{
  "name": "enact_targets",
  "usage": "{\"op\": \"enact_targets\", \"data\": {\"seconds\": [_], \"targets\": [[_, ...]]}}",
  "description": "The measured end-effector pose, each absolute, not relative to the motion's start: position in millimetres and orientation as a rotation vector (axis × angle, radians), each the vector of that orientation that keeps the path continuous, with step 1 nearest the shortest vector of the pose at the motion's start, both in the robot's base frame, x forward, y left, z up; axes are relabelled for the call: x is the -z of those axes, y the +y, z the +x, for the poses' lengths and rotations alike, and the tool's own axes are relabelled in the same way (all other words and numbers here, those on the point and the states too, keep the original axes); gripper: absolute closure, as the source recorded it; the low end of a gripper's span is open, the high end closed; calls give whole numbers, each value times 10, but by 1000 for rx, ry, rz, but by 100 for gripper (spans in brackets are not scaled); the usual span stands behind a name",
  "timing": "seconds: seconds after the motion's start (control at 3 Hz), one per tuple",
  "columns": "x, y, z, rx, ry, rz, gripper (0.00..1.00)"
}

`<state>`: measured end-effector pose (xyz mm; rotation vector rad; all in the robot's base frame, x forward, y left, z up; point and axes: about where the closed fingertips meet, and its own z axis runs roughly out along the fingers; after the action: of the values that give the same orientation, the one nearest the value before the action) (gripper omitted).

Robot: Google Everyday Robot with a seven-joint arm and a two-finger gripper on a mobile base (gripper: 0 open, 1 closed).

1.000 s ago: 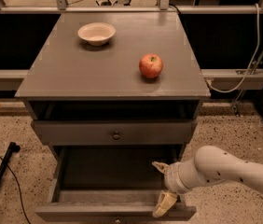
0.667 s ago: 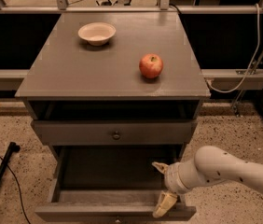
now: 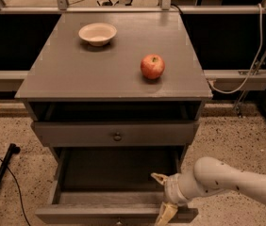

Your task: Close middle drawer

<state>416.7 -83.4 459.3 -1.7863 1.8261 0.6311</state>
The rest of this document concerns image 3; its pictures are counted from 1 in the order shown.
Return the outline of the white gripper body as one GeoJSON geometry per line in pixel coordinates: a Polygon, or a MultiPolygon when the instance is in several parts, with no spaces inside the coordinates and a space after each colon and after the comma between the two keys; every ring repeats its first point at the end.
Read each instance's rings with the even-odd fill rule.
{"type": "Polygon", "coordinates": [[[183,185],[182,177],[182,173],[171,175],[164,184],[164,201],[178,207],[186,206],[189,202],[180,189],[183,185]]]}

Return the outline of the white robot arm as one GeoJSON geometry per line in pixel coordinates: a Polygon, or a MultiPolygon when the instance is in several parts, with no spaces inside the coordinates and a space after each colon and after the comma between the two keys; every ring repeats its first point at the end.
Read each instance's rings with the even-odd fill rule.
{"type": "Polygon", "coordinates": [[[166,226],[178,208],[195,198],[210,197],[226,190],[266,205],[266,175],[235,169],[213,157],[199,158],[192,170],[170,176],[152,173],[151,176],[164,187],[163,201],[155,226],[166,226]]]}

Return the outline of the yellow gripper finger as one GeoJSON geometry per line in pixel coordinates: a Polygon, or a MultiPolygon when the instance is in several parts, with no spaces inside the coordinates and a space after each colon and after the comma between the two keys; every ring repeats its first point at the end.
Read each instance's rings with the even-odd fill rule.
{"type": "Polygon", "coordinates": [[[151,173],[151,177],[154,178],[160,185],[164,186],[168,180],[168,176],[160,173],[151,173]]]}
{"type": "Polygon", "coordinates": [[[167,226],[178,211],[178,206],[170,202],[163,202],[160,206],[155,226],[167,226]]]}

